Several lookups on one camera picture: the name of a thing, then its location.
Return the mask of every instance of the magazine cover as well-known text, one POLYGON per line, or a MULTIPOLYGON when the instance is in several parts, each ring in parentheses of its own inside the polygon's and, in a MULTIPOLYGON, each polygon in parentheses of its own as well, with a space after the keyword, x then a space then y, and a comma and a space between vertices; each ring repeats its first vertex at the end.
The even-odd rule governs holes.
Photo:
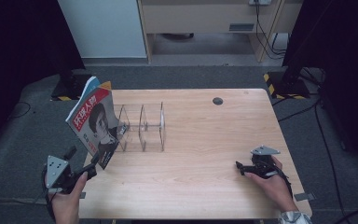
POLYGON ((83 94, 65 120, 92 156, 99 156, 104 169, 118 146, 117 125, 110 82, 99 86, 91 77, 83 94))

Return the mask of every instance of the wire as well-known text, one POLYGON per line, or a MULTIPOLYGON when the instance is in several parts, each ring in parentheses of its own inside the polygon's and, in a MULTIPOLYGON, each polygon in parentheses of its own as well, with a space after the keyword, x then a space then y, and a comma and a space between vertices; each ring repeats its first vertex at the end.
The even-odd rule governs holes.
POLYGON ((354 217, 354 216, 357 216, 357 215, 358 215, 358 210, 347 214, 345 217, 343 217, 342 219, 340 219, 340 220, 338 220, 337 222, 335 222, 335 224, 341 223, 341 222, 344 221, 344 220, 347 220, 347 221, 348 221, 348 218, 354 217))
POLYGON ((16 198, 0 198, 0 203, 21 203, 29 205, 46 205, 46 203, 38 203, 34 199, 16 199, 16 198))
POLYGON ((24 113, 22 113, 22 114, 20 114, 20 115, 18 115, 18 116, 9 116, 9 117, 7 118, 7 120, 9 120, 9 119, 21 118, 22 116, 26 115, 26 114, 31 110, 31 105, 28 104, 28 103, 26 103, 26 102, 20 101, 20 102, 18 102, 17 104, 25 104, 25 105, 28 105, 27 111, 25 111, 24 113))
POLYGON ((276 52, 274 52, 274 50, 273 50, 273 49, 271 48, 271 46, 269 45, 269 39, 267 38, 266 33, 265 33, 264 30, 263 30, 263 27, 261 27, 260 20, 259 20, 259 14, 260 14, 260 13, 259 13, 259 10, 260 10, 260 8, 259 8, 258 0, 255 0, 255 14, 256 14, 255 37, 257 38, 258 42, 261 44, 261 46, 263 47, 264 51, 266 52, 267 56, 268 56, 270 59, 280 60, 280 59, 282 59, 283 57, 273 58, 273 57, 271 57, 271 56, 269 55, 269 52, 268 52, 267 49, 266 49, 266 45, 264 45, 264 44, 261 42, 260 38, 258 37, 258 27, 260 27, 263 36, 267 39, 267 45, 268 45, 269 49, 271 49, 272 53, 277 54, 276 52))
POLYGON ((305 112, 311 110, 311 109, 312 109, 314 106, 316 106, 317 104, 319 104, 320 101, 321 101, 321 98, 319 98, 312 106, 310 106, 310 107, 308 107, 308 108, 305 108, 305 109, 303 109, 303 110, 300 110, 300 111, 298 111, 298 112, 296 112, 296 113, 294 113, 294 114, 292 114, 292 115, 289 115, 289 116, 287 116, 287 117, 285 117, 285 118, 283 118, 283 119, 278 119, 278 122, 282 122, 282 121, 287 120, 287 119, 290 119, 290 118, 292 118, 292 117, 294 117, 294 116, 296 116, 296 115, 305 113, 305 112))
POLYGON ((280 101, 275 102, 274 104, 272 104, 272 106, 275 106, 275 105, 277 105, 277 104, 279 104, 279 103, 281 103, 281 102, 283 102, 283 101, 285 101, 285 100, 287 100, 287 99, 288 99, 288 98, 281 99, 280 101))
POLYGON ((40 196, 46 195, 47 193, 48 193, 48 189, 43 190, 43 191, 34 199, 34 203, 36 203, 37 200, 39 200, 40 196))
POLYGON ((53 202, 53 199, 54 199, 54 197, 57 195, 57 193, 58 193, 58 191, 56 190, 56 191, 54 192, 53 196, 52 196, 51 199, 50 199, 50 203, 53 202))
POLYGON ((324 83, 326 72, 322 68, 319 68, 319 70, 322 72, 322 74, 321 74, 321 83, 324 83))
POLYGON ((322 82, 320 82, 310 71, 310 69, 308 67, 303 67, 302 68, 309 76, 310 79, 313 80, 314 83, 317 83, 318 86, 320 86, 322 84, 322 82))
POLYGON ((330 160, 331 170, 333 172, 333 177, 334 177, 334 184, 336 186, 336 191, 337 191, 339 207, 341 209, 342 216, 345 216, 344 205, 342 204, 341 193, 339 192, 339 187, 338 187, 338 182, 337 182, 336 168, 334 166, 333 159, 332 159, 331 153, 330 153, 330 149, 329 149, 329 147, 327 145, 327 142, 326 142, 326 139, 325 139, 325 136, 324 136, 324 130, 323 130, 321 122, 319 120, 318 108, 317 108, 316 105, 315 105, 315 117, 316 117, 316 121, 318 122, 319 131, 321 132, 322 138, 324 140, 324 147, 326 149, 328 159, 330 160))
POLYGON ((277 40, 277 37, 278 37, 278 33, 275 34, 274 39, 272 40, 272 45, 271 45, 271 47, 272 47, 272 49, 274 49, 274 50, 281 51, 280 54, 285 54, 285 53, 286 53, 286 49, 275 49, 275 48, 274 48, 275 41, 277 40))

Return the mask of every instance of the black curtain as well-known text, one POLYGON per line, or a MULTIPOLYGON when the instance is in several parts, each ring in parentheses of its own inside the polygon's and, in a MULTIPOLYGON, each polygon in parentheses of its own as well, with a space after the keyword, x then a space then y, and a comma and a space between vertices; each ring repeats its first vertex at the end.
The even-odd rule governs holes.
POLYGON ((357 28, 358 1, 304 0, 282 65, 328 70, 357 28))
POLYGON ((325 70, 324 108, 358 152, 358 1, 304 0, 283 65, 325 70))
POLYGON ((84 68, 56 0, 0 0, 0 129, 29 83, 84 68))

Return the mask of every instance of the white cabinet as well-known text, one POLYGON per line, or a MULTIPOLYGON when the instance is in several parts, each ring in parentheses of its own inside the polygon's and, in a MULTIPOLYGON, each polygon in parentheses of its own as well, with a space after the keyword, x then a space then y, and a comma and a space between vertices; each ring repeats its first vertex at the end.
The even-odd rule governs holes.
POLYGON ((300 1, 271 0, 268 6, 257 7, 247 0, 138 0, 148 59, 152 57, 154 34, 245 33, 256 59, 262 62, 280 13, 285 15, 278 28, 291 31, 300 1))
POLYGON ((136 0, 59 0, 82 58, 146 58, 136 0))

